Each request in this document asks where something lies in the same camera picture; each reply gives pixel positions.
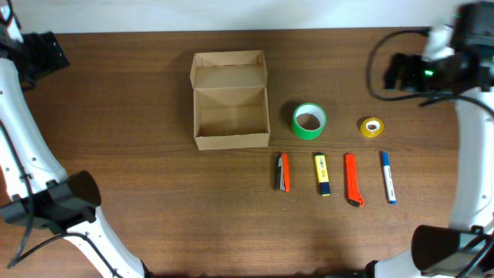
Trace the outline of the yellow tape roll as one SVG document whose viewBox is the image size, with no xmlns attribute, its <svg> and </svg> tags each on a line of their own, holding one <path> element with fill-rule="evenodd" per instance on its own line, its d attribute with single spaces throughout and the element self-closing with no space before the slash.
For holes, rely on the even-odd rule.
<svg viewBox="0 0 494 278">
<path fill-rule="evenodd" d="M 374 138 L 379 136 L 384 131 L 384 123 L 380 118 L 368 117 L 361 126 L 360 132 L 364 137 Z"/>
</svg>

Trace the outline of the green tape roll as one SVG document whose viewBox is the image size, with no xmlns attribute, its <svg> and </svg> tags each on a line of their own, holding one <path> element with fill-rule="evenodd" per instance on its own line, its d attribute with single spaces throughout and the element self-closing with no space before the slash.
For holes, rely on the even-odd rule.
<svg viewBox="0 0 494 278">
<path fill-rule="evenodd" d="M 303 140 L 319 137 L 327 124 L 325 110 L 315 103 L 302 103 L 293 113 L 293 133 Z"/>
</svg>

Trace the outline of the blue white marker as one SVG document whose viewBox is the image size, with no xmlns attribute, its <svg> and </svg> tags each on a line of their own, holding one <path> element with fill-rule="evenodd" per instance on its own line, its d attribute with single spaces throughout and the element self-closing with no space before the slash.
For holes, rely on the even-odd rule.
<svg viewBox="0 0 494 278">
<path fill-rule="evenodd" d="M 387 199 L 390 204 L 395 205 L 397 199 L 394 193 L 394 183 L 392 179 L 391 166 L 387 152 L 385 151 L 381 152 L 381 160 L 383 165 L 384 181 L 387 189 Z"/>
</svg>

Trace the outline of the red utility knife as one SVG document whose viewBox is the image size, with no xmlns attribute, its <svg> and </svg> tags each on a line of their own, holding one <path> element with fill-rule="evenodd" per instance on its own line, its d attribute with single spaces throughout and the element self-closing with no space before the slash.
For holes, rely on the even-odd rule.
<svg viewBox="0 0 494 278">
<path fill-rule="evenodd" d="M 355 155 L 353 153 L 346 153 L 344 155 L 344 163 L 347 183 L 347 200 L 352 206 L 361 208 L 364 206 L 364 199 L 358 185 Z"/>
</svg>

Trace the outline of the brown cardboard box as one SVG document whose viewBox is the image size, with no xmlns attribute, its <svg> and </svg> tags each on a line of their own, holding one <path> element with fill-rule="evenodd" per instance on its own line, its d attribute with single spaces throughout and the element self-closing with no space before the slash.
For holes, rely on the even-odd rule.
<svg viewBox="0 0 494 278">
<path fill-rule="evenodd" d="M 262 50 L 194 55 L 190 81 L 198 150 L 269 146 L 267 76 Z"/>
</svg>

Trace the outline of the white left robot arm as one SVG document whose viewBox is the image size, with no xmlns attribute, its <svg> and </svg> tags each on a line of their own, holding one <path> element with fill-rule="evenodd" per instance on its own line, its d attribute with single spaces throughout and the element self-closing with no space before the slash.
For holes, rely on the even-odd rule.
<svg viewBox="0 0 494 278">
<path fill-rule="evenodd" d="M 104 277 L 151 277 L 102 210 L 88 171 L 68 175 L 44 141 L 24 98 L 38 79 L 69 65 L 52 32 L 21 32 L 10 1 L 1 3 L 1 172 L 10 199 L 1 217 L 25 227 L 9 269 L 60 239 L 71 242 Z"/>
</svg>

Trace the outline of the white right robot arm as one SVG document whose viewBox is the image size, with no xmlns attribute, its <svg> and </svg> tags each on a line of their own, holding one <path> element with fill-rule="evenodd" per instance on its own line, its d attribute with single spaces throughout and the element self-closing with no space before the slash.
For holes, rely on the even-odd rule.
<svg viewBox="0 0 494 278">
<path fill-rule="evenodd" d="M 458 7 L 451 24 L 415 29 L 427 37 L 420 56 L 396 54 L 384 88 L 422 106 L 452 101 L 458 120 L 458 181 L 446 228 L 420 225 L 411 248 L 373 261 L 361 277 L 493 275 L 493 3 Z"/>
</svg>

